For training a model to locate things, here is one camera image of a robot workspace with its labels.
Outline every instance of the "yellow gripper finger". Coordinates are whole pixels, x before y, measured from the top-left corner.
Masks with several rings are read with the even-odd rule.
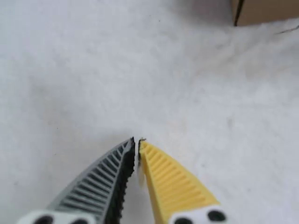
[[[217,199],[165,152],[140,140],[139,161],[146,176],[156,224],[226,222]]]

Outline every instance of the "screw hole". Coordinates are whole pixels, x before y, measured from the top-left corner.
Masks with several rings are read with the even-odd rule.
[[[88,224],[88,221],[86,221],[85,219],[77,219],[71,224]]]
[[[37,219],[34,224],[52,224],[53,223],[53,217],[52,216],[42,216],[39,219]]]
[[[193,224],[193,222],[188,218],[178,218],[174,224]]]
[[[221,211],[210,211],[207,215],[211,221],[222,222],[226,220],[226,217]]]

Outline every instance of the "gray gripper finger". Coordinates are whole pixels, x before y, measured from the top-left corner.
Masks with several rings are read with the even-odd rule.
[[[117,224],[127,180],[133,173],[134,138],[115,146],[72,181],[48,206],[50,210],[84,212],[97,224]]]

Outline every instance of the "white carpet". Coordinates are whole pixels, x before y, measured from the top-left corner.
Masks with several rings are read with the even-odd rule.
[[[232,26],[223,0],[0,2],[0,223],[146,137],[240,224],[294,224],[299,20]],[[152,224],[130,179],[122,224]]]

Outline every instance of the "cardboard box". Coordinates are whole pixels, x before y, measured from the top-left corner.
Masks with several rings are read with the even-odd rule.
[[[299,0],[231,0],[235,26],[299,17]]]

